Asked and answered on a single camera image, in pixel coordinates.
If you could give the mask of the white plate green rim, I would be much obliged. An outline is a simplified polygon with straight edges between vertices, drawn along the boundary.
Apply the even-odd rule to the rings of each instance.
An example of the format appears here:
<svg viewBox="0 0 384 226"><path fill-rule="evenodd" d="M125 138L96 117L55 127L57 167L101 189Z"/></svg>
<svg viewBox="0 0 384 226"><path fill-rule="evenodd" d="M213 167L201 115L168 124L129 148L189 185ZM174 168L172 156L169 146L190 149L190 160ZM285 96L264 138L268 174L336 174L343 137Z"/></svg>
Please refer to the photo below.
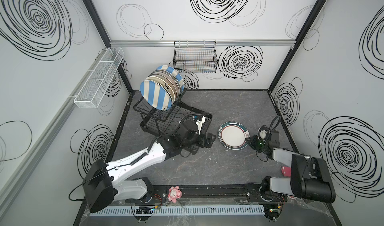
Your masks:
<svg viewBox="0 0 384 226"><path fill-rule="evenodd" d="M242 150L250 137L248 129L238 122L225 122L218 129L219 142L229 150Z"/></svg>

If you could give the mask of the black wire dish rack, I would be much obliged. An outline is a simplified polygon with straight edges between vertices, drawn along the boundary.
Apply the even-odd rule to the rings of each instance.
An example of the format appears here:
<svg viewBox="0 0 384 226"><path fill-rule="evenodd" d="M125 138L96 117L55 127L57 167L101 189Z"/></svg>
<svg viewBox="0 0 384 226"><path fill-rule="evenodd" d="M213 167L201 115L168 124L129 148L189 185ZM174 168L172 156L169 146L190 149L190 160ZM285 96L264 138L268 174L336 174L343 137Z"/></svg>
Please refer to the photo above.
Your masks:
<svg viewBox="0 0 384 226"><path fill-rule="evenodd" d="M162 136L164 134L172 134L175 132L182 119L195 122L205 117L201 133L204 134L207 132L212 122L212 114L182 102L182 98L186 92L186 90L182 92L169 110L158 110L150 106L144 98L140 98L133 106L133 109L141 115L141 129L145 133L149 133L153 136Z"/></svg>

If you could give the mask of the blue striped plate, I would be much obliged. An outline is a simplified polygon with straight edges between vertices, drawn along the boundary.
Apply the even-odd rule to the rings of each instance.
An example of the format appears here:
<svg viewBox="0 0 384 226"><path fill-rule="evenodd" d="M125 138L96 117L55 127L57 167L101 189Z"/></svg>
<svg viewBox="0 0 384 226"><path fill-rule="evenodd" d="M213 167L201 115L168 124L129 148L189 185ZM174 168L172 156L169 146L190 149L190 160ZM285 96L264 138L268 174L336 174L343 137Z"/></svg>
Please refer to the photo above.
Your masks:
<svg viewBox="0 0 384 226"><path fill-rule="evenodd" d="M157 110L171 109L171 96L160 84L151 80L145 80L140 85L140 92L147 103L153 108Z"/></svg>
<svg viewBox="0 0 384 226"><path fill-rule="evenodd" d="M172 74L177 79L179 86L181 88L181 92L184 91L184 89L185 89L184 80L183 80L182 76L180 75L180 73L176 69L174 69L173 67L171 67L169 65L162 65L162 66L159 66L158 68L156 68L156 70L162 70L162 71L166 71L166 72Z"/></svg>

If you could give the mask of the white plate black rim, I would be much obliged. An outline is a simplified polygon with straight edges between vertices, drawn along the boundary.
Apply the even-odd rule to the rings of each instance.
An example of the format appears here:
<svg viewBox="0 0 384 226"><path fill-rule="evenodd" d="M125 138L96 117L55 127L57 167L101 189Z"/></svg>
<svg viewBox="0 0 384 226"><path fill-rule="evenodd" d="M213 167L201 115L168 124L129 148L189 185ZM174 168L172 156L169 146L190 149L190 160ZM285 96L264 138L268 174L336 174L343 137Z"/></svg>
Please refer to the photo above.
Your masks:
<svg viewBox="0 0 384 226"><path fill-rule="evenodd" d="M152 80L160 84L162 87L164 87L167 90L167 92L171 96L172 102L176 101L176 94L175 94L174 88L167 79L164 79L162 76L149 76L147 77L147 80Z"/></svg>

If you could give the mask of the blue striped plate front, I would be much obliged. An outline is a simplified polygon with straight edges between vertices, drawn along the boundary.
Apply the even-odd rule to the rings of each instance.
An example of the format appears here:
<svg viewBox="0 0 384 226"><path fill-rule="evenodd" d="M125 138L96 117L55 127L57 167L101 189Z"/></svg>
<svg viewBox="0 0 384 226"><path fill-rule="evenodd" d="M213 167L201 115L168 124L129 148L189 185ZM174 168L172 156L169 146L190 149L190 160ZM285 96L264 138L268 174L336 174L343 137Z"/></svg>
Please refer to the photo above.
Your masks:
<svg viewBox="0 0 384 226"><path fill-rule="evenodd" d="M169 65L162 65L162 66L159 66L158 68L156 68L156 70L162 70L162 71L166 71L166 72L172 74L177 79L179 86L181 88L181 92L184 91L184 89L185 89L184 80L183 80L182 76L180 75L180 73L176 69L174 69L173 67L171 67Z"/></svg>

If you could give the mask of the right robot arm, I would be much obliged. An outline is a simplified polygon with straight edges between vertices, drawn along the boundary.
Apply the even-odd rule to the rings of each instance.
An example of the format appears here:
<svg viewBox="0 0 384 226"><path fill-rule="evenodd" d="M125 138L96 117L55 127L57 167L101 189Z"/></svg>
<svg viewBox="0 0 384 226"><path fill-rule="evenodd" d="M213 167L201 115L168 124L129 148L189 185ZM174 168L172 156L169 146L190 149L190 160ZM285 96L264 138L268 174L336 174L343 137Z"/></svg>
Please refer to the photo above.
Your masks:
<svg viewBox="0 0 384 226"><path fill-rule="evenodd" d="M325 160L281 148L279 132L265 125L257 135L246 138L246 143L288 170L283 178L262 180L259 194L264 201L282 195L328 204L335 201L336 191Z"/></svg>

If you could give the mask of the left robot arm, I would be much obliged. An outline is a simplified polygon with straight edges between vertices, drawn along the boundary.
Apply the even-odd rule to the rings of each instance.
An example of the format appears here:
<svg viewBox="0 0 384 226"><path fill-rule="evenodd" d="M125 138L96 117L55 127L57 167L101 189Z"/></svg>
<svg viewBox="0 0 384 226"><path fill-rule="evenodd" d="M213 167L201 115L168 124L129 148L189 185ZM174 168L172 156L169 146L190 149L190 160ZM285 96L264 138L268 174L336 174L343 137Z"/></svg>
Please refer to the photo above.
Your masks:
<svg viewBox="0 0 384 226"><path fill-rule="evenodd" d="M200 148L210 148L216 139L208 133L212 117L209 113L190 114L180 120L174 133L154 138L147 148L117 161L93 163L80 185L90 213L99 212L115 201L151 200L154 187L149 179L129 180L129 177L179 156L183 150L194 154Z"/></svg>

